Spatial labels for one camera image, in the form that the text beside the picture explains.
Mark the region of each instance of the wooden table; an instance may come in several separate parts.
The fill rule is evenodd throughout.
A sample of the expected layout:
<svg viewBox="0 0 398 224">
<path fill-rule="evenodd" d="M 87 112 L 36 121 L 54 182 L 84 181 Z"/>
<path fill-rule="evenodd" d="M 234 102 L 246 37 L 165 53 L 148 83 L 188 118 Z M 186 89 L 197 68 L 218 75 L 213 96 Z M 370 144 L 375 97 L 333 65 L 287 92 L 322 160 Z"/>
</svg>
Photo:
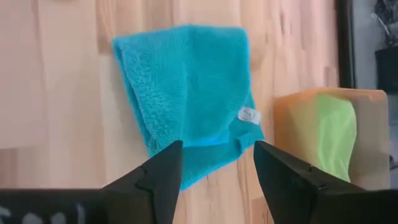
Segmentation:
<svg viewBox="0 0 398 224">
<path fill-rule="evenodd" d="M 0 187 L 101 187 L 147 159 L 109 48 L 116 35 L 244 27 L 271 143 L 275 96 L 337 85 L 330 0 L 3 0 L 0 21 L 0 105 L 11 108 L 0 112 L 0 133 L 23 142 L 0 150 Z M 35 122 L 5 122 L 22 118 Z M 272 223 L 252 156 L 182 192 L 174 223 Z"/>
</svg>

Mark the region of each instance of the towel fold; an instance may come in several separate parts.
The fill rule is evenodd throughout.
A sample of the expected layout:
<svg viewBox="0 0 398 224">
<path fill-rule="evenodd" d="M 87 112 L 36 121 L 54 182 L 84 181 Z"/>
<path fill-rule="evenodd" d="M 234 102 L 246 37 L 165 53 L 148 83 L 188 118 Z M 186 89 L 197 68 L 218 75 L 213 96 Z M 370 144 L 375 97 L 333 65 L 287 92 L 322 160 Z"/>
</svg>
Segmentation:
<svg viewBox="0 0 398 224">
<path fill-rule="evenodd" d="M 183 141 L 181 189 L 264 139 L 237 117 L 254 108 L 244 30 L 180 26 L 117 37 L 113 49 L 149 155 Z"/>
</svg>

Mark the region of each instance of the lime green towel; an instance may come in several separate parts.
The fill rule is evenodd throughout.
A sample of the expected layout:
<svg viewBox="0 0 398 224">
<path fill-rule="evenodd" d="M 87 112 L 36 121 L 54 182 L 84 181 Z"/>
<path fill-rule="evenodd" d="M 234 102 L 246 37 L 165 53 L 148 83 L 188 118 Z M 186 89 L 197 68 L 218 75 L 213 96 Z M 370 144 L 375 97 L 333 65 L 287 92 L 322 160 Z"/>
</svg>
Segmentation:
<svg viewBox="0 0 398 224">
<path fill-rule="evenodd" d="M 320 94 L 318 116 L 318 168 L 349 182 L 348 166 L 356 139 L 356 117 L 348 100 Z"/>
</svg>

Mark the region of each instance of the fabric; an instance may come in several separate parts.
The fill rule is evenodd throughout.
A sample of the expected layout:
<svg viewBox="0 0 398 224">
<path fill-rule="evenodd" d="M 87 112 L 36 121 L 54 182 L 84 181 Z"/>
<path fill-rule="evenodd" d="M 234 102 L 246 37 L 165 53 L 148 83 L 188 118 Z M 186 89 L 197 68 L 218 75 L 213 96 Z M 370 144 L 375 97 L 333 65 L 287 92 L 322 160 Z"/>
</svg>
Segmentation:
<svg viewBox="0 0 398 224">
<path fill-rule="evenodd" d="M 117 37 L 113 49 L 149 155 L 183 141 L 181 189 L 264 139 L 237 118 L 254 108 L 244 30 L 180 26 Z"/>
<path fill-rule="evenodd" d="M 350 101 L 319 94 L 316 97 L 319 169 L 350 182 L 349 160 L 356 139 L 356 115 Z"/>
</svg>

